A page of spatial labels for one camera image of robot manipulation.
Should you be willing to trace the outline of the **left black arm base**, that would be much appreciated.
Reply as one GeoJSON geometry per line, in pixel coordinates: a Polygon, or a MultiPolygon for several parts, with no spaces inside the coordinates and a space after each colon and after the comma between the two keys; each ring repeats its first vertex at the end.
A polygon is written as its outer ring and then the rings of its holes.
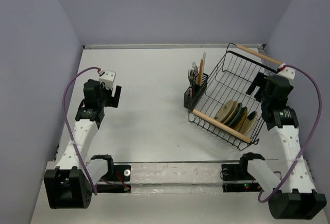
{"type": "Polygon", "coordinates": [[[131,164],[115,164],[113,173],[107,173],[96,184],[96,190],[100,193],[130,193],[131,192],[131,164]]]}

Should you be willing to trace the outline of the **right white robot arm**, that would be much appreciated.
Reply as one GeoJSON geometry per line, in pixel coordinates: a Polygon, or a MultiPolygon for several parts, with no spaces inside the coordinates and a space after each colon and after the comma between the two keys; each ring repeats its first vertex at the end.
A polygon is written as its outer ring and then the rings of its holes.
{"type": "Polygon", "coordinates": [[[282,75],[266,76],[258,73],[247,90],[250,95],[258,88],[255,99],[261,103],[261,116],[274,145],[280,152],[280,163],[287,171],[279,178],[256,153],[242,155],[237,166],[238,175],[253,177],[267,193],[261,203],[267,203],[275,219],[313,219],[327,204],[326,196],[318,193],[302,157],[299,142],[299,122],[295,111],[287,106],[293,90],[289,79],[282,75]]]}

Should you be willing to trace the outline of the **pink handled fork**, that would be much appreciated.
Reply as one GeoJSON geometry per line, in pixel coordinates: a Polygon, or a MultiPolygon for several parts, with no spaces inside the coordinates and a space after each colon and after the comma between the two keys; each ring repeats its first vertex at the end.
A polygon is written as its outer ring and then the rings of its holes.
{"type": "MultiPolygon", "coordinates": [[[[195,62],[192,62],[192,67],[191,68],[195,70],[195,78],[196,78],[197,73],[198,73],[197,64],[195,62]]],[[[194,85],[190,85],[189,86],[189,96],[191,98],[193,97],[193,93],[194,93],[194,85]]]]}

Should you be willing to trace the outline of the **white chopstick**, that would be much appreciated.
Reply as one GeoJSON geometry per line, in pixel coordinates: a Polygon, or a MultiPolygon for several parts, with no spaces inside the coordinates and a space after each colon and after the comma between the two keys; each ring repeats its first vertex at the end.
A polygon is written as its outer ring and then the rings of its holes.
{"type": "Polygon", "coordinates": [[[206,52],[203,52],[203,56],[201,59],[201,66],[200,66],[200,76],[203,76],[203,72],[204,72],[204,66],[205,66],[205,59],[206,59],[206,52]]]}

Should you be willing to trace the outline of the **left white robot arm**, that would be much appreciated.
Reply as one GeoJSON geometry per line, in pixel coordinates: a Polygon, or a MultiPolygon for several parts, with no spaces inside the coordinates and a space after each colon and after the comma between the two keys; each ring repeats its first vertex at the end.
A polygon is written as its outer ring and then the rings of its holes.
{"type": "Polygon", "coordinates": [[[78,107],[70,141],[54,169],[46,170],[44,185],[51,209],[86,209],[96,184],[114,174],[112,156],[88,157],[92,141],[99,131],[106,107],[117,108],[121,87],[114,87],[114,75],[89,79],[84,83],[84,98],[78,107]]]}

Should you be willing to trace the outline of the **black metal fork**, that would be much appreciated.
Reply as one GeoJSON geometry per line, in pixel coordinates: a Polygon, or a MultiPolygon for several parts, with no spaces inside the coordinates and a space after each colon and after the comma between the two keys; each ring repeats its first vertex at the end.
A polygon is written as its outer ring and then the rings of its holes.
{"type": "Polygon", "coordinates": [[[195,70],[191,68],[188,70],[188,80],[190,82],[190,85],[194,85],[194,79],[195,79],[195,70]]]}

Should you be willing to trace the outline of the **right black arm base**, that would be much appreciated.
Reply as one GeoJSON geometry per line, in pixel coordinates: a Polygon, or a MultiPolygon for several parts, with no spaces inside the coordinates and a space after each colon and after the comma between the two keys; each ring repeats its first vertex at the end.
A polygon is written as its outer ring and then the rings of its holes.
{"type": "Polygon", "coordinates": [[[223,182],[224,193],[260,192],[259,183],[248,173],[244,172],[239,164],[222,164],[219,176],[223,182]]]}

